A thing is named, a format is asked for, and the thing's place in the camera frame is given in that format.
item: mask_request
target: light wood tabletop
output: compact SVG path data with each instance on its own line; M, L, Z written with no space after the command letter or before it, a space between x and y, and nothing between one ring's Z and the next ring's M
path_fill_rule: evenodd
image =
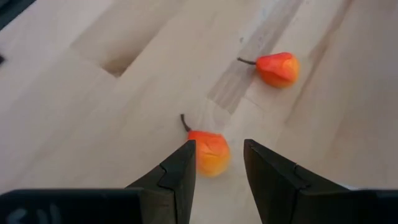
M197 177L191 223L260 223L246 138L338 183L398 188L397 6L37 0L0 31L0 191L124 187L185 142L180 113L232 154ZM278 52L301 63L284 90L236 60Z

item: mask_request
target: wooden surface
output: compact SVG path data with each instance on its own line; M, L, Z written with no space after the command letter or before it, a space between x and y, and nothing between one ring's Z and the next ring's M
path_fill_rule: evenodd
M339 183L398 188L398 1L186 0L156 16L162 1L109 0L81 8L92 11L68 23L62 42L50 33L33 46L21 24L31 16L39 26L44 2L0 32L9 56L0 67L2 192L123 187L184 143L180 113L223 133L233 156L223 175L198 176L192 223L260 222L245 138ZM147 17L148 29L123 23ZM282 51L302 64L286 90L236 61ZM106 66L114 60L116 72Z

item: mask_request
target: orange pear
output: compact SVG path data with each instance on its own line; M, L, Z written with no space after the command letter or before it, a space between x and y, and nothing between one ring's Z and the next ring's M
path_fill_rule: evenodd
M197 169L207 177L216 177L229 165L231 154L228 143L222 134L206 131L193 131L186 123L184 114L180 115L188 133L188 140L196 140Z
M240 62L255 65L260 77L268 85L286 88L293 85L300 72L300 63L291 53L279 53L259 57L255 62L238 58Z

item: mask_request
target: wooden plank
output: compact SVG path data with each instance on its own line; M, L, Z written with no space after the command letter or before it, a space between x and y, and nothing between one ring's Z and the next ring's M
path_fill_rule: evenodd
M396 4L352 3L287 120L279 151L338 182L397 187Z
M267 19L259 25L257 31L249 40L241 39L247 44L239 52L239 57L254 60L260 55L270 54L302 2L302 0L277 1L274 3L275 6L268 7L269 11L264 13ZM233 61L209 92L209 99L231 114L234 113L252 83L254 70L253 66Z
M59 56L0 116L0 189L15 187L9 183L63 142L115 84L75 52Z
M120 76L185 0L118 1L72 47Z
M38 0L0 31L0 113L114 0Z
M12 184L117 187L147 172L184 142L178 115L206 97L266 6L258 0L227 7L223 0L187 2L80 127ZM44 177L48 167L58 176Z

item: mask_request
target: butcher block countertop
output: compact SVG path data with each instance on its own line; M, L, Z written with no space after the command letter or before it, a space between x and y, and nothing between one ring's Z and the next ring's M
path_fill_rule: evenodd
M192 223L259 223L254 139L335 182L398 188L398 1L36 0L0 31L0 191L125 187L181 146L232 154ZM292 52L288 89L237 57Z

